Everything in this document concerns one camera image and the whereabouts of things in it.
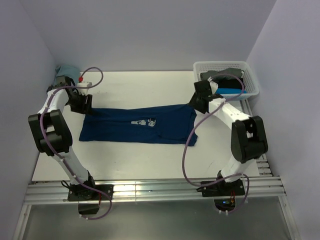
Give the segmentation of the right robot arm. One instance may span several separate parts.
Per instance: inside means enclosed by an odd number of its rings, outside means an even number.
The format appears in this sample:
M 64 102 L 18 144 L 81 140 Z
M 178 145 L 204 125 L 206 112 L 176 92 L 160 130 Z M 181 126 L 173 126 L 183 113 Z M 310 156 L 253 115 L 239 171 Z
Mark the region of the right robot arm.
M 250 116 L 232 106 L 220 94 L 214 93 L 210 80 L 195 82 L 194 89 L 189 105 L 207 118 L 216 116 L 231 130 L 231 157 L 218 172 L 216 180 L 194 183 L 193 186 L 198 191 L 214 189 L 219 194 L 227 195 L 245 177 L 249 165 L 268 151 L 264 122 L 260 116 Z

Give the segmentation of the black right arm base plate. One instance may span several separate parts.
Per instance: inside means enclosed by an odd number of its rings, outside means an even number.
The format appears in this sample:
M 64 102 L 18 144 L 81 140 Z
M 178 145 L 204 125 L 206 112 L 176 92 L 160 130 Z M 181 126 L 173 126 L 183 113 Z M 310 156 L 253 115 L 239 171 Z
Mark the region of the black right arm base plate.
M 198 187 L 197 192 L 201 193 L 202 197 L 223 197 L 221 199 L 214 199 L 215 207 L 222 212 L 233 211 L 236 208 L 236 197 L 245 196 L 245 187 L 243 181 L 238 179 L 233 182 L 219 182 L 215 185 Z

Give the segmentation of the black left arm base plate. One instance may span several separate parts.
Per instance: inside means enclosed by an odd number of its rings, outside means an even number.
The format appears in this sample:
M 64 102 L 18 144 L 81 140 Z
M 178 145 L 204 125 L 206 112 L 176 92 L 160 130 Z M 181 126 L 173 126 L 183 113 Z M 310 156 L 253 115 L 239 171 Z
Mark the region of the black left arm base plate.
M 100 210 L 101 202 L 108 200 L 105 195 L 89 189 L 80 193 L 70 190 L 67 197 L 68 202 L 78 203 L 78 213 L 85 216 L 97 214 Z

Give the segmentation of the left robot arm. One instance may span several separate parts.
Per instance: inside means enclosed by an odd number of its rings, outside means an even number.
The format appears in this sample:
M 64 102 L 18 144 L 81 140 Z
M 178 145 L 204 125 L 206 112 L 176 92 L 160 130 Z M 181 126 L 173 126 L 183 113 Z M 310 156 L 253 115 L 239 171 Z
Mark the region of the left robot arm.
M 48 87 L 47 99 L 38 113 L 28 117 L 28 124 L 40 153 L 55 159 L 69 177 L 69 182 L 61 181 L 69 193 L 78 198 L 91 200 L 96 197 L 98 188 L 89 171 L 83 167 L 72 145 L 72 133 L 63 116 L 66 105 L 79 114 L 92 111 L 92 95 L 88 89 L 93 85 L 82 77 L 75 83 L 68 76 L 59 76 L 55 85 Z

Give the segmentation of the dark blue t shirt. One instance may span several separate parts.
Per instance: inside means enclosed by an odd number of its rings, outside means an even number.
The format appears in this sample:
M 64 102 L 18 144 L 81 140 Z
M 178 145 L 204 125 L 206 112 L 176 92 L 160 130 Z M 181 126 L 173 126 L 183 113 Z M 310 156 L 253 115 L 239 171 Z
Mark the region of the dark blue t shirt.
M 197 114 L 187 104 L 136 109 L 94 108 L 86 115 L 81 142 L 188 144 L 198 139 L 192 133 Z

